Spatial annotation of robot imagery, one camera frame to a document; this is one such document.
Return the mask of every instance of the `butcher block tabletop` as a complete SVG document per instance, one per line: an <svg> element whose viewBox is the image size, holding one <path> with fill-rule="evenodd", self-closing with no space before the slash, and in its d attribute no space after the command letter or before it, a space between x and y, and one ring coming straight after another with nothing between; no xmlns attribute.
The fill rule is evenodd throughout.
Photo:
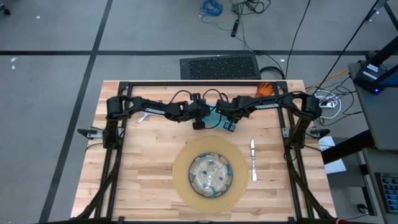
<svg viewBox="0 0 398 224"><path fill-rule="evenodd" d="M302 80L287 80L286 82L289 91L305 91ZM106 100L117 95L118 86L119 81L103 82L95 112L94 127L105 127ZM238 95L254 96L256 93L255 86L168 86L167 81L161 81L159 86L134 86L132 96L141 96L167 103L179 90L203 94L210 88L227 94L229 100ZM218 98L215 91L206 94L207 102L216 103ZM180 93L174 102L184 100L190 102L189 95ZM117 220L119 216L124 216L126 220L143 221L287 221L287 217L295 217L276 109L253 112L250 118L243 118L239 121L233 133L219 128L194 131L190 121L175 123L162 116L149 116L143 122L138 123L137 120L142 115L143 113L136 113L127 122L113 220ZM189 207L178 196L172 177L174 160L184 145L201 136L209 135L221 136L238 146L246 158L250 172L248 187L240 201L221 213L203 213ZM251 181L249 150L251 139L256 141L257 182ZM89 141L88 145L101 141L101 139L95 139ZM306 144L318 147L318 143L314 139L306 139ZM97 192L105 154L106 150L102 148L102 145L95 145L87 150L71 217L81 213ZM322 206L335 216L335 208L320 152L304 148L302 155L310 190ZM298 186L297 188L302 212L306 217L304 197L300 188ZM108 196L106 194L102 217L106 214L107 204Z"/></svg>

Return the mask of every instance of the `butter knife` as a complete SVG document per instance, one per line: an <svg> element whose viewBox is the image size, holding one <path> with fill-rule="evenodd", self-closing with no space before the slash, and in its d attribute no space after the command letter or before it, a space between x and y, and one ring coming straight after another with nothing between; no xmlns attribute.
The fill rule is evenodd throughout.
<svg viewBox="0 0 398 224"><path fill-rule="evenodd" d="M257 181L257 172L256 172L256 148L254 147L254 139L250 142L250 156L251 156L251 180L253 182Z"/></svg>

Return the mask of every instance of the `black floor stripe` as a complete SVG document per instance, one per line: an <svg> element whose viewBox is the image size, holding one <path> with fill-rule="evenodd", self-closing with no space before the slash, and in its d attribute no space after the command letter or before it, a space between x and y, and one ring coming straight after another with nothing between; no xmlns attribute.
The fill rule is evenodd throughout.
<svg viewBox="0 0 398 224"><path fill-rule="evenodd" d="M65 139L63 140L62 148L61 148L61 153L58 157L58 162L55 167L54 175L51 180L50 188L47 193L47 197L44 202L44 206L42 209L42 213L40 214L39 218L39 223L46 223L49 220L50 214L51 214L51 209L55 200L55 196L57 194L58 186L61 181L62 177L62 172L63 168L65 167L65 163L67 161L68 153L69 153L69 148L70 144L72 142L72 137L73 133L75 132L76 124L78 121L78 117L80 114L81 106L83 104L83 99L86 94L88 82L91 77L91 72L94 67L95 59L96 59L96 54L98 51L98 48L100 47L101 39L105 30L105 25L106 21L108 20L109 12L111 10L113 0L108 0L106 3L106 7L104 10L104 14L102 16L101 24L99 25L99 29L95 38L93 50L91 51L90 58L87 63L87 68L83 77L83 80L81 81L79 93L75 102L75 107L73 108L72 116L69 121L67 133L65 135Z"/></svg>
<svg viewBox="0 0 398 224"><path fill-rule="evenodd" d="M259 54L268 55L289 55L288 50L257 50ZM347 50L343 55L345 56L362 56L366 55L368 50ZM297 56L337 56L341 53L340 50L294 50L292 55ZM173 55L236 55L242 54L241 50L6 50L0 51L0 55L51 55L51 56L63 56L63 55L101 55L101 56L173 56Z"/></svg>
<svg viewBox="0 0 398 224"><path fill-rule="evenodd" d="M394 15L394 12L391 10L390 5L388 5L388 2L386 2L384 4L384 9L386 10L388 16L391 19L392 24L394 25L394 27L396 28L396 30L398 31L398 21L396 16Z"/></svg>

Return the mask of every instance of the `teal object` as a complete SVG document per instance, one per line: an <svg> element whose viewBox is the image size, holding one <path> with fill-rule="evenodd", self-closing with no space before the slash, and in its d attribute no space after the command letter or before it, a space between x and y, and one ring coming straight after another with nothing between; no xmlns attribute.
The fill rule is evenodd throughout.
<svg viewBox="0 0 398 224"><path fill-rule="evenodd" d="M188 176L196 193L206 198L217 198L231 186L233 171L223 156L208 152L193 160Z"/></svg>
<svg viewBox="0 0 398 224"><path fill-rule="evenodd" d="M218 123L219 120L220 120L220 114L216 113L216 110L215 110L215 109L210 113L209 116L203 118L203 121L205 122L206 127L208 127L208 128L209 128L209 127L213 127L214 125L216 125L216 124ZM223 128L224 128L224 123L225 123L225 122L229 122L229 121L226 119L226 116L222 116L222 115L221 115L221 121L220 121L220 123L217 125L217 127L215 127L215 128L221 128L221 129L223 129Z"/></svg>

